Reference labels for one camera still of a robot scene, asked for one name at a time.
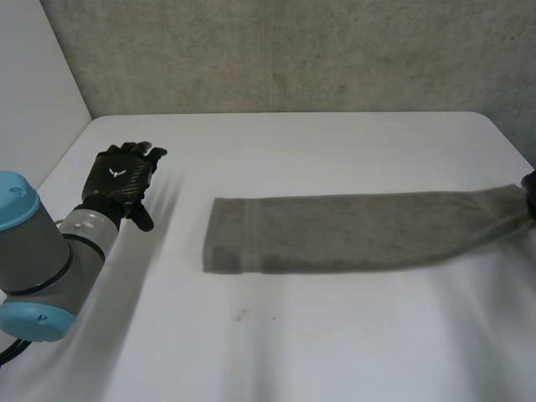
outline table surface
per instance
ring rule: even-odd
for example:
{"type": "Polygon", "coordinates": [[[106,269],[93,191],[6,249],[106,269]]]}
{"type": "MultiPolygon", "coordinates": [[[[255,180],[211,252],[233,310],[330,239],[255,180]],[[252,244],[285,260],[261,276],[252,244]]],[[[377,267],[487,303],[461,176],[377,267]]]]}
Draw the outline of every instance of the table surface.
{"type": "Polygon", "coordinates": [[[424,269],[216,276],[201,250],[215,197],[474,190],[532,168],[474,113],[108,116],[39,192],[55,219],[96,153],[169,154],[75,327],[0,372],[21,401],[504,401],[536,393],[531,236],[424,269]]]}

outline logo on glove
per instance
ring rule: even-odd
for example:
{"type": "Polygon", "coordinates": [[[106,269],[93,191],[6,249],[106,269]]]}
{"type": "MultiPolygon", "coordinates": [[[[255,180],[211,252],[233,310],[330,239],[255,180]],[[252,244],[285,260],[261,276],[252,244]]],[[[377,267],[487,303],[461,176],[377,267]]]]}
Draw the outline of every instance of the logo on glove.
{"type": "Polygon", "coordinates": [[[126,170],[123,170],[122,172],[114,172],[113,170],[111,169],[108,169],[108,172],[110,172],[110,174],[116,178],[117,176],[121,176],[123,173],[126,173],[126,170]]]}

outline black cable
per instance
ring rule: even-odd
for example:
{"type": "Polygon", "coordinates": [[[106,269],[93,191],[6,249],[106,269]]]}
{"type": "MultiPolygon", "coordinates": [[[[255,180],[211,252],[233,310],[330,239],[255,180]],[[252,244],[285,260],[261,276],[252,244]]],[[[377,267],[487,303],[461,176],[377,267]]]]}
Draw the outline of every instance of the black cable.
{"type": "Polygon", "coordinates": [[[0,353],[0,361],[4,360],[18,345],[22,343],[22,339],[17,339],[12,345],[0,353]]]}
{"type": "Polygon", "coordinates": [[[23,341],[22,339],[17,339],[13,344],[0,353],[0,367],[5,363],[12,361],[20,353],[24,352],[28,346],[30,346],[30,341],[23,341]]]}

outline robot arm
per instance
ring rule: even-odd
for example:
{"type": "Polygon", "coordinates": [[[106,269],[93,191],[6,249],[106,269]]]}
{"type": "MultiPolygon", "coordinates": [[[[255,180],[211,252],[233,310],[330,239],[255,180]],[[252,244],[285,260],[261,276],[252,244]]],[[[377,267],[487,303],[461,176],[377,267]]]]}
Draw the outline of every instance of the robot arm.
{"type": "Polygon", "coordinates": [[[0,329],[30,342],[65,337],[113,248],[122,219],[153,227],[142,205],[158,160],[148,142],[97,155],[77,206],[56,227],[37,192],[16,173],[0,173],[0,329]]]}

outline towel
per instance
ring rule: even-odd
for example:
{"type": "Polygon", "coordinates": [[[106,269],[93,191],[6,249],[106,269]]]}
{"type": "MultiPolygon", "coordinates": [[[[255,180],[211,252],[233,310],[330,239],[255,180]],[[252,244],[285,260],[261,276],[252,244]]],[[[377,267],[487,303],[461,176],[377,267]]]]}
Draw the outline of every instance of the towel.
{"type": "Polygon", "coordinates": [[[391,271],[429,265],[533,227],[515,185],[473,192],[217,198],[204,270],[391,271]]]}

